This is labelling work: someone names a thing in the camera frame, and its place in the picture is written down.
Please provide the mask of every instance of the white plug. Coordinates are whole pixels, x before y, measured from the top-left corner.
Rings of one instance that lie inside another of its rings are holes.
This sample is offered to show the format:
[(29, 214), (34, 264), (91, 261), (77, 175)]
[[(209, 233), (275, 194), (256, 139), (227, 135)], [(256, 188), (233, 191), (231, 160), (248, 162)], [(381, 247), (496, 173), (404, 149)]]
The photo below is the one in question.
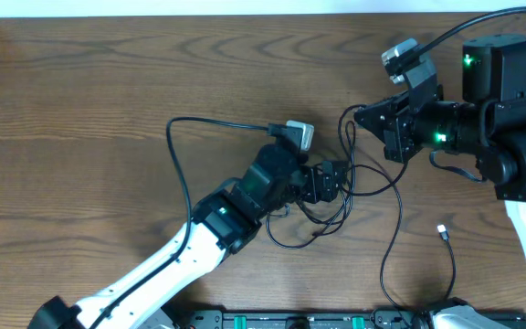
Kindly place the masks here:
[(437, 231), (439, 232), (439, 236), (444, 240), (444, 241), (448, 241), (449, 240), (449, 235), (447, 234), (447, 231), (446, 231), (446, 226), (444, 224), (440, 224), (437, 226)]
[(302, 129), (302, 135), (301, 135), (301, 143), (300, 143), (300, 149), (301, 151), (309, 151), (311, 146), (311, 138), (314, 135), (314, 126), (311, 124), (307, 124), (304, 122), (296, 122), (293, 120), (289, 120), (286, 125), (288, 127), (293, 128), (301, 128)]

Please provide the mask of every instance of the green terminal block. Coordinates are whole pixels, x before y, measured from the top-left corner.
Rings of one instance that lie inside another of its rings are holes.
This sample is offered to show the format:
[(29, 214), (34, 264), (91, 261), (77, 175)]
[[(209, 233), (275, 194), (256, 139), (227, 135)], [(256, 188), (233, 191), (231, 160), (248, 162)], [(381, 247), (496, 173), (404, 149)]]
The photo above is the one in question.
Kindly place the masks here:
[[(237, 319), (235, 319), (235, 329), (237, 329)], [(352, 319), (352, 329), (364, 329), (364, 318), (361, 316), (354, 316)]]
[(247, 317), (235, 316), (235, 329), (247, 329)]

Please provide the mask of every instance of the wood grain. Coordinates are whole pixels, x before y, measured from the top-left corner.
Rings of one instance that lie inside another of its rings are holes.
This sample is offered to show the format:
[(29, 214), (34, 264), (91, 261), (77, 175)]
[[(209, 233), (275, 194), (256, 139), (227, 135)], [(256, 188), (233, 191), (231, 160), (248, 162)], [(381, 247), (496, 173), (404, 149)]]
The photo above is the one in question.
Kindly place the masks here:
[[(0, 19), (0, 328), (25, 327), (55, 294), (74, 303), (116, 281), (180, 227), (183, 199), (163, 137), (170, 118), (309, 122), (317, 130), (314, 160), (342, 157), (342, 110), (399, 91), (380, 54), (408, 37), (431, 40), (469, 17)], [(434, 50), (448, 99), (461, 95), (461, 42), (511, 31), (526, 34), (526, 17), (473, 27)], [(174, 144), (194, 202), (241, 176), (269, 141), (177, 125)], [(358, 143), (383, 159), (369, 133), (360, 132)], [(473, 168), (468, 157), (441, 161)], [(382, 164), (391, 174), (400, 169)], [(384, 183), (365, 172), (359, 182), (366, 191)], [(478, 308), (526, 312), (521, 244), (491, 186), (435, 170), (423, 153), (399, 189), (405, 217), (385, 272), (396, 300), (418, 305), (443, 294), (451, 268), (436, 225), (444, 223), (458, 262), (454, 295)], [(304, 250), (279, 249), (261, 232), (176, 302), (284, 310), (387, 305), (378, 272), (397, 211), (392, 192), (359, 199), (344, 230)], [(297, 242), (315, 227), (294, 210), (273, 229)]]

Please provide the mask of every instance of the black cable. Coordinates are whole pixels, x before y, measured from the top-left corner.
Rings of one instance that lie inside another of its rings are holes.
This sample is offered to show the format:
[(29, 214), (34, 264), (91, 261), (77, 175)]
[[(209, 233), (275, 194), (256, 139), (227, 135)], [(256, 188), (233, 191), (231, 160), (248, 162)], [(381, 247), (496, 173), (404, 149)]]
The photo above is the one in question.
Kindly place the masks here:
[[(348, 148), (347, 148), (345, 146), (345, 144), (344, 144), (343, 139), (342, 139), (342, 121), (343, 121), (344, 117), (346, 116), (346, 114), (348, 112), (350, 112), (350, 111), (352, 111), (352, 110), (354, 110), (356, 108), (362, 107), (362, 106), (363, 105), (353, 105), (353, 106), (348, 107), (342, 113), (342, 115), (341, 115), (341, 117), (340, 117), (340, 119), (338, 121), (338, 134), (339, 134), (339, 140), (340, 140), (340, 143), (341, 143), (341, 147), (342, 147), (344, 153), (346, 154), (346, 157), (348, 158), (349, 163), (351, 164), (351, 169), (349, 169), (349, 171), (351, 172), (351, 179), (347, 180), (347, 183), (348, 183), (350, 191), (354, 191), (354, 185), (356, 183), (356, 174), (354, 172), (354, 169), (355, 169), (355, 166), (354, 166), (354, 146), (355, 146), (355, 143), (356, 143), (356, 126), (355, 126), (353, 121), (348, 121), (346, 123), (346, 125), (345, 125), (344, 130), (345, 130), (346, 140), (347, 140), (347, 144), (348, 144)], [(351, 136), (351, 133), (349, 131), (349, 127), (352, 127), (352, 136)], [(342, 225), (344, 224), (344, 221), (352, 213), (352, 206), (353, 206), (352, 195), (349, 192), (346, 192), (346, 195), (345, 195), (344, 191), (346, 191), (346, 190), (342, 186), (342, 189), (341, 189), (341, 192), (340, 192), (341, 193), (341, 198), (342, 198), (342, 205), (340, 206), (340, 208), (336, 211), (336, 213), (334, 215), (332, 215), (329, 218), (324, 219), (324, 220), (321, 220), (321, 219), (318, 219), (318, 218), (314, 217), (310, 213), (310, 211), (306, 208), (306, 206), (305, 206), (305, 204), (303, 202), (301, 202), (299, 200), (296, 201), (296, 204), (301, 209), (301, 211), (304, 213), (306, 218), (308, 218), (314, 224), (324, 225), (324, 228), (322, 230), (318, 231), (318, 232), (313, 233), (312, 237), (307, 242), (299, 244), (299, 245), (295, 245), (295, 246), (293, 246), (293, 245), (286, 245), (284, 243), (279, 242), (273, 236), (273, 233), (271, 233), (270, 215), (267, 216), (267, 220), (266, 220), (266, 224), (265, 224), (266, 231), (267, 231), (267, 234), (269, 236), (269, 239), (271, 239), (271, 241), (273, 243), (275, 243), (276, 245), (278, 245), (278, 246), (280, 246), (282, 248), (285, 248), (285, 249), (302, 249), (302, 248), (305, 248), (305, 247), (309, 246), (318, 237), (331, 235), (331, 234), (337, 232), (342, 227)], [(336, 218), (340, 214), (342, 214), (342, 219), (339, 220), (339, 221), (336, 221)], [(338, 225), (338, 227), (336, 227), (332, 231), (327, 232), (328, 228), (330, 228), (331, 226), (334, 226), (334, 225)]]
[[(391, 179), (386, 173), (373, 168), (366, 164), (356, 164), (355, 167), (359, 168), (365, 168), (372, 170), (376, 172), (377, 174), (383, 176), (391, 185), (391, 187), (394, 190), (395, 196), (397, 197), (397, 203), (399, 205), (399, 217), (397, 218), (397, 224), (394, 229), (393, 237), (391, 238), (391, 242), (389, 242), (389, 247), (387, 248), (387, 251), (384, 253), (383, 260), (381, 261), (381, 270), (379, 273), (379, 282), (381, 283), (381, 290), (383, 290), (384, 297), (393, 305), (394, 308), (397, 309), (397, 311), (403, 311), (405, 308), (401, 306), (399, 303), (393, 300), (389, 293), (387, 292), (385, 286), (384, 286), (384, 265), (387, 262), (387, 258), (389, 257), (389, 253), (391, 253), (391, 249), (393, 248), (393, 245), (395, 244), (395, 240), (397, 238), (397, 234), (399, 233), (399, 229), (401, 228), (401, 221), (403, 220), (403, 201), (401, 200), (401, 194), (399, 193), (399, 189), (397, 189), (397, 186), (394, 184), (394, 180)], [(404, 324), (410, 328), (411, 326), (407, 322), (407, 320), (401, 315), (401, 319), (403, 320)]]
[(437, 45), (442, 43), (444, 40), (446, 40), (449, 37), (454, 36), (456, 33), (468, 28), (472, 27), (480, 22), (484, 22), (486, 20), (502, 17), (502, 16), (508, 16), (508, 15), (515, 15), (515, 14), (526, 14), (526, 6), (519, 6), (519, 7), (513, 7), (513, 8), (507, 8), (502, 10), (497, 10), (494, 12), (490, 12), (481, 16), (474, 17), (452, 29), (444, 33), (443, 35), (437, 37), (434, 41), (430, 42), (429, 44), (425, 45), (423, 48), (420, 48), (418, 51), (416, 51), (411, 56), (408, 56), (405, 60), (401, 62), (399, 65), (399, 68), (403, 68), (409, 63), (413, 62), (417, 58), (419, 58), (421, 55), (427, 53), (427, 51), (435, 48)]
[(449, 244), (449, 240), (446, 240), (447, 250), (449, 251), (449, 257), (452, 259), (452, 281), (449, 283), (449, 287), (447, 287), (446, 295), (444, 296), (444, 300), (449, 298), (449, 295), (452, 293), (452, 290), (454, 290), (454, 283), (456, 282), (456, 260), (454, 259), (454, 250), (452, 250), (452, 246)]
[(447, 251), (449, 251), (449, 257), (452, 259), (452, 281), (449, 283), (449, 287), (447, 287), (447, 292), (444, 295), (444, 300), (449, 298), (449, 295), (452, 293), (452, 290), (454, 289), (454, 282), (456, 281), (456, 260), (454, 259), (454, 251), (452, 250), (452, 246), (449, 244), (449, 234), (447, 234), (446, 226), (445, 225), (438, 225), (437, 231), (439, 232), (439, 237), (446, 242)]
[(186, 248), (186, 245), (188, 244), (188, 240), (190, 239), (190, 229), (192, 224), (192, 202), (190, 201), (190, 193), (188, 192), (188, 185), (186, 184), (184, 173), (182, 172), (182, 167), (180, 166), (180, 162), (178, 161), (178, 157), (175, 154), (174, 145), (172, 144), (172, 135), (171, 135), (171, 127), (172, 123), (179, 122), (179, 121), (192, 121), (192, 122), (205, 122), (205, 123), (212, 123), (217, 125), (222, 125), (225, 127), (230, 128), (240, 128), (240, 129), (249, 129), (249, 130), (260, 130), (260, 131), (266, 131), (268, 128), (263, 126), (256, 126), (251, 124), (241, 124), (241, 123), (233, 123), (233, 122), (223, 122), (219, 120), (212, 120), (212, 119), (205, 119), (205, 118), (196, 118), (196, 117), (177, 117), (171, 119), (166, 127), (165, 127), (165, 138), (168, 144), (168, 150), (170, 151), (170, 156), (172, 157), (172, 162), (174, 163), (174, 168), (176, 173), (178, 174), (178, 178), (180, 179), (180, 185), (182, 186), (182, 194), (184, 195), (184, 202), (186, 205), (186, 230), (184, 233), (184, 239), (182, 240), (182, 244), (180, 244), (180, 248), (170, 256), (170, 258), (157, 267), (155, 270), (153, 270), (151, 273), (146, 275), (143, 279), (137, 281), (135, 284), (132, 285), (131, 288), (129, 288), (127, 291), (125, 291), (121, 296), (117, 297), (113, 302), (111, 302), (99, 315), (99, 317), (95, 320), (95, 322), (90, 326), (89, 329), (95, 329), (99, 326), (99, 324), (108, 316), (110, 316), (110, 313), (117, 307), (125, 298), (127, 298), (129, 295), (131, 295), (133, 292), (135, 292), (139, 287), (144, 285), (147, 281), (151, 280), (155, 275), (157, 275), (160, 271), (163, 271), (166, 267), (168, 267), (170, 264), (172, 264), (175, 260), (177, 260), (184, 249)]
[(476, 176), (474, 176), (472, 173), (470, 173), (469, 171), (465, 170), (465, 169), (462, 169), (462, 168), (458, 168), (458, 167), (455, 167), (455, 166), (451, 166), (451, 165), (439, 165), (437, 164), (436, 162), (436, 154), (437, 152), (439, 152), (440, 150), (435, 150), (435, 151), (432, 151), (430, 154), (429, 154), (429, 162), (431, 163), (431, 165), (433, 165), (435, 168), (437, 169), (442, 169), (442, 170), (448, 170), (449, 172), (452, 172), (454, 174), (458, 174), (458, 175), (461, 175), (469, 180), (471, 180), (472, 182), (474, 183), (486, 183), (488, 181), (488, 178), (487, 177), (482, 177), (482, 178), (477, 178)]
[(349, 193), (351, 196), (376, 196), (378, 194), (381, 194), (383, 193), (384, 191), (386, 191), (387, 189), (391, 188), (391, 187), (395, 187), (395, 184), (397, 184), (397, 182), (399, 182), (399, 180), (401, 179), (401, 177), (403, 177), (403, 174), (405, 173), (405, 170), (407, 170), (407, 165), (408, 163), (404, 163), (403, 164), (403, 168), (401, 168), (401, 171), (399, 172), (399, 175), (397, 175), (397, 177), (394, 179), (394, 180), (391, 180), (389, 181), (389, 184), (387, 184), (386, 186), (382, 187), (382, 188), (379, 188), (378, 190), (376, 191), (373, 191), (373, 192), (362, 192), (362, 193), (354, 193), (353, 191), (347, 191), (346, 189), (344, 189), (344, 192), (346, 193)]
[(288, 204), (285, 204), (284, 208), (285, 208), (285, 213), (283, 213), (283, 214), (275, 215), (275, 214), (269, 213), (269, 215), (271, 217), (276, 217), (276, 218), (286, 218), (287, 216), (289, 216), (289, 212), (290, 212), (291, 208), (289, 207)]

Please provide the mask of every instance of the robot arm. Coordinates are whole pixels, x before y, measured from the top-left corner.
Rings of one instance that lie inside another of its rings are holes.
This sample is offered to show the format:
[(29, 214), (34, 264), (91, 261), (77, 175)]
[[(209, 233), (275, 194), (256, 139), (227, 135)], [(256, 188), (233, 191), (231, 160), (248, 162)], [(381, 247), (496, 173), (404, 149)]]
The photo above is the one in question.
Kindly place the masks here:
[[(382, 55), (391, 80), (406, 83), (408, 90), (361, 108), (354, 119), (384, 143), (388, 160), (405, 164), (426, 147), (474, 155), (497, 199), (506, 201), (526, 258), (526, 37), (494, 35), (465, 42), (467, 102), (461, 103), (443, 100), (427, 53), (400, 71), (388, 69), (419, 49), (409, 39)], [(483, 317), (463, 305), (430, 315), (434, 328), (488, 328)]]
[(263, 146), (242, 179), (199, 201), (192, 211), (190, 236), (182, 246), (186, 225), (163, 248), (119, 281), (68, 308), (58, 297), (44, 304), (29, 329), (137, 328), (186, 285), (239, 252), (261, 227), (269, 212), (287, 203), (331, 202), (346, 176), (346, 163), (324, 161), (308, 167), (313, 126), (288, 122), (270, 124), (274, 144)]
[[(133, 284), (165, 263), (184, 239), (185, 225), (163, 248), (137, 268), (93, 296), (76, 303), (81, 312), (77, 316), (84, 328), (97, 320), (102, 310)], [(150, 315), (174, 297), (183, 287), (212, 271), (224, 259), (226, 249), (218, 246), (219, 238), (203, 223), (192, 223), (186, 250), (144, 285), (135, 290), (104, 319), (102, 328), (137, 328)]]

